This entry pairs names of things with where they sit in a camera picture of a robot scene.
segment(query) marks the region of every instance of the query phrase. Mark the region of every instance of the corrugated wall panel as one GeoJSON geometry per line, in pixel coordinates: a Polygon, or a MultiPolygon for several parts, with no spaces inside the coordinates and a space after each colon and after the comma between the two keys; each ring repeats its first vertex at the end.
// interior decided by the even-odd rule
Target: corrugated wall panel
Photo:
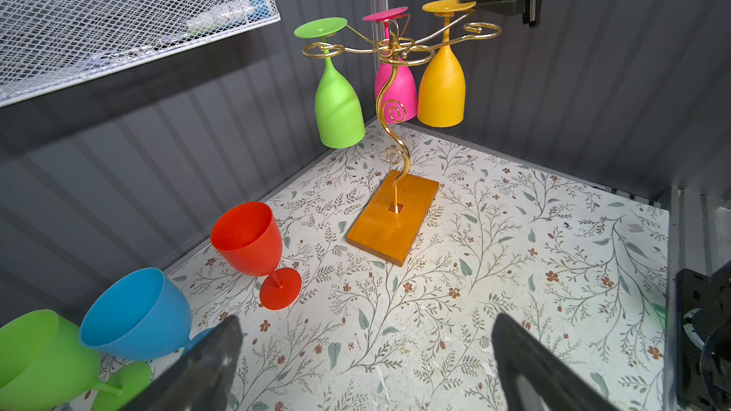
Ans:
{"type": "MultiPolygon", "coordinates": [[[[41,307],[80,322],[116,279],[165,268],[326,150],[323,64],[292,32],[344,16],[368,34],[370,0],[277,3],[279,23],[0,109],[0,324],[41,307]]],[[[373,60],[335,66],[370,119],[373,60]]]]}
{"type": "MultiPolygon", "coordinates": [[[[438,28],[421,11],[429,1],[390,0],[409,6],[408,36],[438,28]]],[[[479,11],[471,20],[500,24],[504,34],[454,48],[467,81],[466,113],[443,132],[644,197],[673,184],[727,193],[731,18],[724,6],[546,0],[533,30],[519,16],[479,11]]],[[[417,82],[423,70],[413,70],[417,82]]]]}

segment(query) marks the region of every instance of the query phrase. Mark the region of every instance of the green wine glass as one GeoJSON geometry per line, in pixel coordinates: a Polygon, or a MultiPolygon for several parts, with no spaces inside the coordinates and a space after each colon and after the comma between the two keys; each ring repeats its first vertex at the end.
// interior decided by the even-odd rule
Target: green wine glass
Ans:
{"type": "Polygon", "coordinates": [[[0,328],[0,409],[41,411],[90,389],[92,411],[116,411],[149,386],[150,366],[133,362],[99,379],[99,352],[79,341],[76,324],[39,309],[0,328]]]}
{"type": "MultiPolygon", "coordinates": [[[[298,38],[318,38],[326,43],[348,24],[345,18],[324,18],[295,29],[298,38]]],[[[328,148],[349,148],[366,136],[361,102],[347,79],[335,69],[332,57],[324,58],[324,73],[315,94],[315,117],[320,140],[328,148]]]]}

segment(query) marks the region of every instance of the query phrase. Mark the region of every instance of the table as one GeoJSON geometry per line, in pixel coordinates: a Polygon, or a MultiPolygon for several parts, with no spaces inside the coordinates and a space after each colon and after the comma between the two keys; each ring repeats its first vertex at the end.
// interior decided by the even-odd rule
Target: table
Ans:
{"type": "MultiPolygon", "coordinates": [[[[203,248],[170,278],[194,333],[238,315],[232,409],[505,409],[490,343],[520,322],[622,409],[661,409],[668,213],[396,126],[439,192],[404,267],[345,242],[389,171],[372,124],[268,203],[303,289],[278,312],[263,278],[203,248]]],[[[151,362],[159,375],[180,353],[151,362]]],[[[106,378],[123,362],[106,357],[106,378]]],[[[94,393],[69,407],[87,409],[94,393]]]]}

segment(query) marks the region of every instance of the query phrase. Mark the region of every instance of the wine glass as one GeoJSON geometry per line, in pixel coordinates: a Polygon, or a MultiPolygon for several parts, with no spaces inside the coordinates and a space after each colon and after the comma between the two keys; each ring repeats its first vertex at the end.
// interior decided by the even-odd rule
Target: wine glass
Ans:
{"type": "Polygon", "coordinates": [[[211,232],[211,245],[241,273],[252,277],[269,275],[260,290],[264,307],[282,309],[300,295],[302,277],[297,270],[276,270],[282,241],[269,205],[249,202],[224,213],[211,232]]]}
{"type": "MultiPolygon", "coordinates": [[[[326,43],[327,37],[347,24],[345,18],[317,19],[295,29],[295,36],[319,38],[326,43]]],[[[332,57],[324,58],[324,73],[315,94],[315,117],[320,140],[328,148],[350,148],[366,136],[358,94],[335,69],[332,57]]]]}
{"type": "MultiPolygon", "coordinates": [[[[437,0],[422,6],[424,11],[444,17],[444,25],[458,11],[474,7],[475,2],[437,0]]],[[[450,30],[444,31],[442,42],[450,40],[450,30]]],[[[419,121],[432,127],[452,127],[464,119],[464,72],[450,45],[443,46],[429,62],[419,85],[419,121]]]]}
{"type": "Polygon", "coordinates": [[[115,282],[88,310],[79,339],[84,346],[131,361],[189,349],[209,328],[189,339],[190,305],[159,269],[133,271],[115,282]]]}
{"type": "MultiPolygon", "coordinates": [[[[408,7],[391,8],[390,10],[369,14],[363,18],[363,21],[382,22],[385,29],[384,35],[388,40],[389,21],[403,16],[408,16],[405,14],[407,10],[408,7]]],[[[384,84],[386,84],[386,81],[388,81],[390,76],[391,65],[382,62],[378,68],[378,73],[376,73],[376,98],[378,98],[379,92],[381,92],[381,89],[384,84]]],[[[388,88],[388,91],[383,97],[383,117],[386,119],[386,123],[388,124],[402,123],[403,121],[408,121],[416,116],[417,108],[416,83],[414,82],[414,75],[412,74],[411,69],[402,65],[398,67],[396,79],[393,80],[393,84],[391,84],[391,87],[388,88]],[[401,105],[404,106],[403,110],[397,108],[393,104],[388,106],[387,109],[389,100],[398,100],[401,102],[401,105]]]]}
{"type": "Polygon", "coordinates": [[[99,353],[79,342],[79,327],[50,309],[22,315],[0,328],[0,409],[40,411],[99,390],[93,411],[116,411],[152,381],[150,366],[134,362],[99,379],[99,353]]]}

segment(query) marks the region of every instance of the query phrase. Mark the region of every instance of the black cable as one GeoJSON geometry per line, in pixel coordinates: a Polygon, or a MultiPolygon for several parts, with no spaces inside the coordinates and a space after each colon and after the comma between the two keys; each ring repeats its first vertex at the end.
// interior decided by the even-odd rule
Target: black cable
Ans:
{"type": "Polygon", "coordinates": [[[726,319],[726,322],[716,327],[708,336],[705,341],[705,347],[700,354],[700,376],[703,378],[705,388],[708,391],[708,398],[713,403],[718,411],[724,411],[724,409],[731,410],[728,406],[721,403],[721,399],[718,397],[716,386],[713,385],[713,350],[716,349],[716,345],[719,340],[728,339],[731,336],[731,318],[726,319]]]}

